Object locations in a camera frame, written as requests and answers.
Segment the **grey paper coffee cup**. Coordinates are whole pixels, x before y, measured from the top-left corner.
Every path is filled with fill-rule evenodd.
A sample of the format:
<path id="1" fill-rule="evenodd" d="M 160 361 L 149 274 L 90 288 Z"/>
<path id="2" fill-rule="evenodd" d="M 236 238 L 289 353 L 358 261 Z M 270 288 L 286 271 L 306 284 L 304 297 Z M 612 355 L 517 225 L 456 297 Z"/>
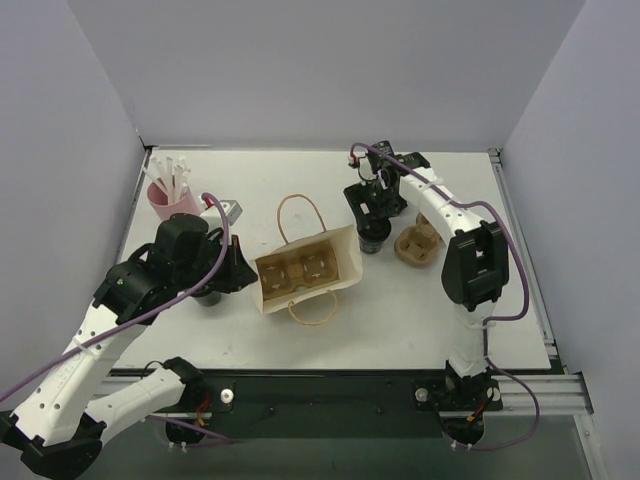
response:
<path id="1" fill-rule="evenodd" d="M 367 255 L 373 255 L 381 250 L 389 237 L 389 233 L 385 231 L 382 233 L 359 231 L 358 237 L 360 250 Z"/>

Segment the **brown paper takeout bag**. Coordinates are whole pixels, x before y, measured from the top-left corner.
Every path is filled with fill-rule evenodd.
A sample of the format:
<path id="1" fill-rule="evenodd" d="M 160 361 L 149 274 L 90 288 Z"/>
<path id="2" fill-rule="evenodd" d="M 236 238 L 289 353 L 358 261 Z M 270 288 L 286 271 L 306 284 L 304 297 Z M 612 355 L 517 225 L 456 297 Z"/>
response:
<path id="1" fill-rule="evenodd" d="M 297 240 L 288 239 L 281 215 L 285 203 L 292 199 L 310 200 L 304 194 L 288 195 L 281 200 L 276 223 L 283 245 L 250 262 L 258 275 L 252 296 L 262 315 L 286 310 L 302 325 L 320 326 L 336 314 L 339 307 L 337 292 L 356 285 L 363 278 L 359 237 L 355 224 L 327 228 L 318 207 L 312 204 L 321 231 Z M 295 305 L 324 295 L 333 299 L 332 309 L 324 319 L 312 322 L 295 313 Z"/>

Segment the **brown pulp cup carrier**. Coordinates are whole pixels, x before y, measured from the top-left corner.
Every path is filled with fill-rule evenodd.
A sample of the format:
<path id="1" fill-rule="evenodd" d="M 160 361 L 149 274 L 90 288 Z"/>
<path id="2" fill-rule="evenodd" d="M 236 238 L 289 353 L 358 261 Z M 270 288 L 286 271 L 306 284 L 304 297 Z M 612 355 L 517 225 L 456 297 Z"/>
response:
<path id="1" fill-rule="evenodd" d="M 394 242 L 394 252 L 407 265 L 425 268 L 440 250 L 441 237 L 434 226 L 421 214 L 415 224 L 405 228 Z"/>

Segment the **black coffee cup lid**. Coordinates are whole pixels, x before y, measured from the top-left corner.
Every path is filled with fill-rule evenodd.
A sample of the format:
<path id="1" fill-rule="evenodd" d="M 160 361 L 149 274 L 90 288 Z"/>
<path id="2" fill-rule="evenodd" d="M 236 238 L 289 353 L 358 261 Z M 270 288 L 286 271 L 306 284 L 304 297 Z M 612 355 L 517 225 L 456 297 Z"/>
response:
<path id="1" fill-rule="evenodd" d="M 391 233 L 391 223 L 385 221 L 372 221 L 358 228 L 359 236 L 370 242 L 384 242 Z"/>

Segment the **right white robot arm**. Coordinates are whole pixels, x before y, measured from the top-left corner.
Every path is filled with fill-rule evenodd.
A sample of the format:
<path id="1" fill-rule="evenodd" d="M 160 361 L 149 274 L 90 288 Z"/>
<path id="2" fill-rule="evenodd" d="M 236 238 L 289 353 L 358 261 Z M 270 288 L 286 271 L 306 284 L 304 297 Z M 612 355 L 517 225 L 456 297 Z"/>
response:
<path id="1" fill-rule="evenodd" d="M 378 252 L 391 234 L 391 219 L 409 205 L 434 228 L 446 244 L 441 272 L 443 289 L 454 304 L 457 324 L 447 366 L 455 373 L 443 384 L 446 401 L 464 408 L 477 399 L 474 377 L 488 368 L 484 321 L 509 281 L 509 252 L 500 223 L 488 222 L 463 206 L 420 153 L 398 155 L 388 141 L 362 144 L 365 154 L 349 152 L 349 166 L 369 164 L 371 176 L 362 176 L 344 189 L 356 220 L 360 249 Z"/>

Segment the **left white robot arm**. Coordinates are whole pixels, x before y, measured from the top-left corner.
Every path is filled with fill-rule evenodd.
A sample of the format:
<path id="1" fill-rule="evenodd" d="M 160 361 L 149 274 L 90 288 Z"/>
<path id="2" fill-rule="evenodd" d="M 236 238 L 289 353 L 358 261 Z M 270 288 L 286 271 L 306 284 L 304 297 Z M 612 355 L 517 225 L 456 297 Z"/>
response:
<path id="1" fill-rule="evenodd" d="M 1 441 L 47 479 L 76 479 L 116 435 L 164 408 L 190 411 L 211 400 L 202 372 L 174 357 L 97 400 L 97 388 L 128 347 L 177 302 L 238 292 L 256 282 L 226 218 L 193 214 L 163 221 L 152 242 L 114 265 L 59 362 L 15 409 L 1 414 Z"/>

